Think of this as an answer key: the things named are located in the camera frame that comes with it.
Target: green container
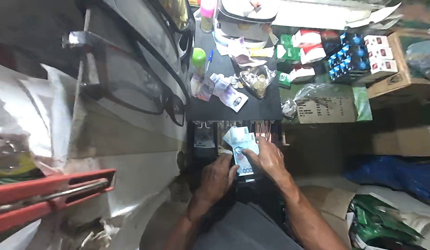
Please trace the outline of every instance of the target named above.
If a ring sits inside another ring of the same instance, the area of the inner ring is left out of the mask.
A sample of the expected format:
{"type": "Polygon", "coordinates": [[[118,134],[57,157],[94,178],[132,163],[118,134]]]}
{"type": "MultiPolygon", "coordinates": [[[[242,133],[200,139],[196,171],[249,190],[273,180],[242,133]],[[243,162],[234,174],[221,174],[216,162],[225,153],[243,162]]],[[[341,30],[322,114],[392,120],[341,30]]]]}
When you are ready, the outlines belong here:
{"type": "Polygon", "coordinates": [[[202,48],[194,48],[191,61],[196,68],[196,73],[203,78],[204,66],[206,65],[206,52],[202,48]]]}

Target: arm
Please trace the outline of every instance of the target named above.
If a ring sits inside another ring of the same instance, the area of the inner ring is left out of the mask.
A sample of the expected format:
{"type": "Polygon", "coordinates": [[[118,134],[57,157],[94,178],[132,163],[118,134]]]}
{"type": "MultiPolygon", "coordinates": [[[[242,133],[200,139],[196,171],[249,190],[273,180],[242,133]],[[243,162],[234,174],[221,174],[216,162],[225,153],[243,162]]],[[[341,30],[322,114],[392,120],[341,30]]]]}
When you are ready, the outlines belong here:
{"type": "Polygon", "coordinates": [[[195,191],[187,211],[172,230],[164,250],[190,249],[199,229],[201,217],[220,200],[234,181],[238,165],[229,170],[231,154],[222,153],[201,174],[201,186],[195,191]]]}
{"type": "Polygon", "coordinates": [[[259,154],[243,150],[249,159],[260,167],[280,189],[288,208],[292,228],[306,250],[347,250],[347,247],[328,223],[312,207],[286,171],[283,154],[275,144],[259,140],[259,154]]]}

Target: hand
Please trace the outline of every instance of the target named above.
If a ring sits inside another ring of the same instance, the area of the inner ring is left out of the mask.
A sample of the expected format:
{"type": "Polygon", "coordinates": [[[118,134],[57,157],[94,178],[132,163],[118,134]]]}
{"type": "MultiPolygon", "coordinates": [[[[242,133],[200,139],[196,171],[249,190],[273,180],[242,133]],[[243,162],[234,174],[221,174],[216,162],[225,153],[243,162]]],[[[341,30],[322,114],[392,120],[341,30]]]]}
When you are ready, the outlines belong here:
{"type": "Polygon", "coordinates": [[[264,172],[278,185],[290,174],[286,171],[283,154],[275,146],[268,142],[264,137],[257,136],[259,143],[259,154],[257,155],[252,150],[244,149],[242,152],[247,157],[251,164],[260,167],[264,172]]]}
{"type": "Polygon", "coordinates": [[[204,167],[201,186],[195,191],[187,209],[190,220],[204,215],[232,186],[239,166],[235,165],[229,170],[231,159],[231,154],[222,153],[214,162],[204,167]]]}

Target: banknote stack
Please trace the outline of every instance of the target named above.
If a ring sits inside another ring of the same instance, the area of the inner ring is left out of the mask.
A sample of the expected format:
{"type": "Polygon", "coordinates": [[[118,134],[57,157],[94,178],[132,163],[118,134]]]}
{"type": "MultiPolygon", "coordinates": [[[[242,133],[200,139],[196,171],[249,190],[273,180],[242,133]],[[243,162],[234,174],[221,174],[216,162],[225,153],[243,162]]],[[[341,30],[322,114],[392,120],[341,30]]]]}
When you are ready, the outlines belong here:
{"type": "Polygon", "coordinates": [[[250,149],[258,154],[259,148],[255,141],[255,134],[249,133],[247,127],[232,127],[223,137],[223,140],[232,146],[235,164],[240,165],[237,171],[239,176],[253,174],[252,166],[242,150],[250,149]]]}

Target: right hand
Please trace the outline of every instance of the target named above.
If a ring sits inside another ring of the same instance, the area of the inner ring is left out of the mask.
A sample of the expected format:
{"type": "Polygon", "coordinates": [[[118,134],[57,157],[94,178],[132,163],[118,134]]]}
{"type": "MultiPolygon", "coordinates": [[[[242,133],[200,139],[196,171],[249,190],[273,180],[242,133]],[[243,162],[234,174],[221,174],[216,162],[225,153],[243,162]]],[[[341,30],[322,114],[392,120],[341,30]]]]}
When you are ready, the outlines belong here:
{"type": "Polygon", "coordinates": [[[285,168],[283,154],[275,146],[268,142],[264,137],[257,136],[259,143],[259,154],[257,155],[252,150],[244,149],[242,153],[247,157],[251,164],[257,165],[277,184],[284,181],[290,176],[285,168]]]}

